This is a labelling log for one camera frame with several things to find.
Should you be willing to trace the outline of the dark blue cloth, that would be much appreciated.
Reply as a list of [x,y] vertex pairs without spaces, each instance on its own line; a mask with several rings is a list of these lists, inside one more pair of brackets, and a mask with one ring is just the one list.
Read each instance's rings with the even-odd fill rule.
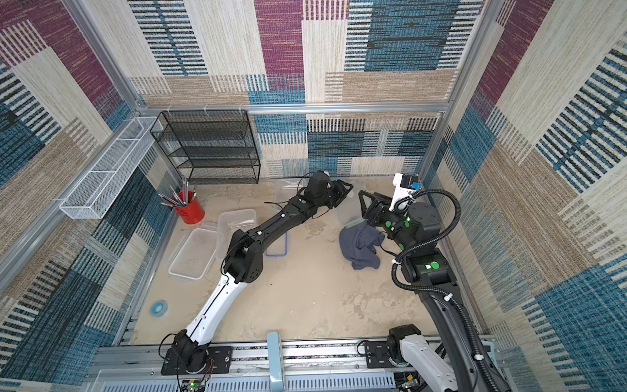
[[385,234],[365,221],[345,227],[339,235],[342,255],[351,263],[354,270],[379,269],[380,258],[377,255],[377,247],[380,247],[384,240]]

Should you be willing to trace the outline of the blue-rimmed small box lid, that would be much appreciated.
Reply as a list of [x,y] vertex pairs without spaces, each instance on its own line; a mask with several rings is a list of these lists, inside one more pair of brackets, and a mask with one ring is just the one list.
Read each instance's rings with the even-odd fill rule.
[[284,234],[277,238],[265,250],[265,255],[271,258],[280,258],[287,255],[288,234]]

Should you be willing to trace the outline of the clear lunch box lid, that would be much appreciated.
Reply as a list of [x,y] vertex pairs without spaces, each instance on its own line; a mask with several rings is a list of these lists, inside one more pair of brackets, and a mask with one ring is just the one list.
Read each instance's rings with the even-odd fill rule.
[[217,251],[217,228],[200,226],[187,233],[174,251],[168,274],[199,280],[207,273]]

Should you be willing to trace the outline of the small blue-rimmed lunch box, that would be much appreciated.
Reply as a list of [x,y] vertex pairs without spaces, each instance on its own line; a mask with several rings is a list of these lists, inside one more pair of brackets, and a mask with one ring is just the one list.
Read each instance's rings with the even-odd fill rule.
[[336,216],[343,227],[351,227],[363,221],[358,189],[349,192],[337,208]]

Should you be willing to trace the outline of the lidded green-tinted lunch box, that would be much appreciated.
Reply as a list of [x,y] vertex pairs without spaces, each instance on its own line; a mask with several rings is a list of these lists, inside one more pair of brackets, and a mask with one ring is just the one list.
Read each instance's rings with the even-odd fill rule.
[[289,199],[297,194],[300,189],[305,189],[309,179],[282,179],[278,180],[274,186],[274,202],[285,204]]

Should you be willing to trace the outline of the large clear plastic lunch box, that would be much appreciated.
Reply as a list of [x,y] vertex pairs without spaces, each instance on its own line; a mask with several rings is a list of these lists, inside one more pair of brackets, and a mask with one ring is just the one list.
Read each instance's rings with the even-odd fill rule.
[[223,261],[233,234],[237,230],[244,232],[257,227],[256,211],[242,209],[224,212],[218,219],[216,261]]

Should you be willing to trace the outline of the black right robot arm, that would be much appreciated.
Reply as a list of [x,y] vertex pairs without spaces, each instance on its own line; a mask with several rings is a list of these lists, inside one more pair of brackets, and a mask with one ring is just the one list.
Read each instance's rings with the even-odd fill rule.
[[442,228],[437,208],[418,200],[430,193],[418,190],[393,201],[383,194],[359,192],[365,222],[382,228],[400,249],[392,262],[394,285],[418,295],[447,354],[442,358],[417,327],[407,324],[390,329],[390,361],[413,367],[432,391],[509,391],[463,304],[452,267],[437,248],[460,221],[459,200],[438,190],[454,207],[451,223]]

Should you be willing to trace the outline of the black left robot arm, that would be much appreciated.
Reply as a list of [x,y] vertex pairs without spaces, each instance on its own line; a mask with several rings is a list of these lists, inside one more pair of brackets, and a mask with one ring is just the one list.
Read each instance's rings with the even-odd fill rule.
[[297,191],[269,220],[246,232],[237,230],[221,263],[216,289],[194,320],[174,336],[163,358],[161,374],[207,373],[211,363],[208,348],[216,330],[238,295],[260,277],[266,249],[289,230],[316,216],[321,207],[338,207],[353,189],[348,182],[316,171],[305,188]]

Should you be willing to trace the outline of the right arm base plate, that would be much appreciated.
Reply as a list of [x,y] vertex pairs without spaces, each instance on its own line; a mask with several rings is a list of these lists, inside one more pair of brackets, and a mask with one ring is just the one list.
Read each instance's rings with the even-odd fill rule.
[[386,341],[360,341],[358,353],[366,360],[367,368],[404,368],[408,364],[401,355],[400,345],[395,339]]

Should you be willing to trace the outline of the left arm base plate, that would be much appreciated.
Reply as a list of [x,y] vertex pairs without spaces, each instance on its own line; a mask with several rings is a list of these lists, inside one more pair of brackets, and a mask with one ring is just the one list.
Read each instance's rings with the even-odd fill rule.
[[230,370],[233,346],[199,346],[195,349],[171,348],[166,353],[162,376],[193,376],[227,374]]

